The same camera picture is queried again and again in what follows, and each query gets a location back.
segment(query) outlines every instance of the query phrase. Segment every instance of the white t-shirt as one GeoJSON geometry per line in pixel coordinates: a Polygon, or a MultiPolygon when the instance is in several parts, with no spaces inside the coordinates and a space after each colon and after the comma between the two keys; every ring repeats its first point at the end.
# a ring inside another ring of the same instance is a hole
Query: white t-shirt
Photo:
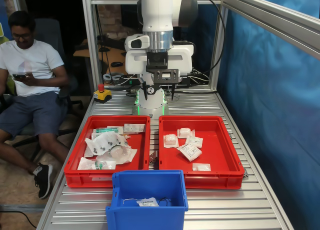
{"type": "MultiPolygon", "coordinates": [[[[64,65],[58,51],[51,45],[34,40],[33,45],[26,50],[17,46],[15,41],[0,45],[0,68],[8,70],[9,74],[25,74],[32,72],[38,79],[49,79],[54,76],[52,69],[64,65]]],[[[27,86],[14,81],[18,96],[39,95],[49,91],[59,93],[59,87],[27,86]]]]}

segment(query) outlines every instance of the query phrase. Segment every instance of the brick wall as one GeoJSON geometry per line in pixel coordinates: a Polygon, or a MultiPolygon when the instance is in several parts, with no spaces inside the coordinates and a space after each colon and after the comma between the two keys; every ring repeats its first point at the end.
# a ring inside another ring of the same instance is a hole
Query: brick wall
{"type": "Polygon", "coordinates": [[[4,0],[5,3],[5,9],[8,17],[16,11],[15,5],[14,5],[14,0],[4,0]]]}
{"type": "Polygon", "coordinates": [[[121,6],[104,5],[98,6],[101,28],[104,35],[116,40],[137,34],[137,31],[122,26],[121,6]]]}

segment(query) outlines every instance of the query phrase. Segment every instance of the smartphone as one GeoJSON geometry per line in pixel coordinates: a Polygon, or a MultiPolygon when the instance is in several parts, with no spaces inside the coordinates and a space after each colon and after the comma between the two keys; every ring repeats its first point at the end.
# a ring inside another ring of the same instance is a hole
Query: smartphone
{"type": "Polygon", "coordinates": [[[13,74],[13,77],[15,77],[16,79],[22,79],[22,78],[25,78],[26,76],[23,74],[13,74]]]}

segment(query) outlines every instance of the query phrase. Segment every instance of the floor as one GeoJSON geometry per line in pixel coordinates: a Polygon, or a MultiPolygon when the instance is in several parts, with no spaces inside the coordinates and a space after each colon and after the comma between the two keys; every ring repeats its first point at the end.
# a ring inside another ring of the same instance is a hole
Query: floor
{"type": "MultiPolygon", "coordinates": [[[[78,109],[77,105],[74,109],[84,116],[90,102],[90,97],[72,97],[72,100],[82,100],[84,109],[78,109]]],[[[78,129],[82,119],[68,115],[66,121],[62,124],[61,129],[78,129]]],[[[59,137],[67,147],[71,147],[76,134],[69,134],[59,137]]],[[[25,137],[18,136],[14,141],[8,142],[13,144],[19,142],[25,137]]],[[[20,147],[18,150],[26,157],[30,157],[36,147],[35,143],[20,147]]],[[[51,155],[41,152],[38,156],[38,162],[42,164],[52,164],[54,168],[54,182],[62,168],[62,165],[51,155]]],[[[29,217],[30,221],[37,226],[42,211],[48,199],[41,200],[38,198],[39,189],[35,187],[34,177],[22,169],[13,167],[6,162],[0,160],[0,210],[23,210],[29,217]]],[[[25,216],[21,213],[0,213],[1,230],[13,229],[34,229],[25,216]]]]}

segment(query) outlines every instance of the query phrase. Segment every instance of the gray shorts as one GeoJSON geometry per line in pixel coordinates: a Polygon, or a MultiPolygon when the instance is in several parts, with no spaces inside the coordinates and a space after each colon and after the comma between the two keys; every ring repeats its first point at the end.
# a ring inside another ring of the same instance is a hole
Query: gray shorts
{"type": "Polygon", "coordinates": [[[13,104],[0,114],[0,129],[15,138],[33,122],[35,136],[44,133],[58,135],[67,110],[67,101],[59,99],[53,91],[35,96],[16,96],[13,104]]]}

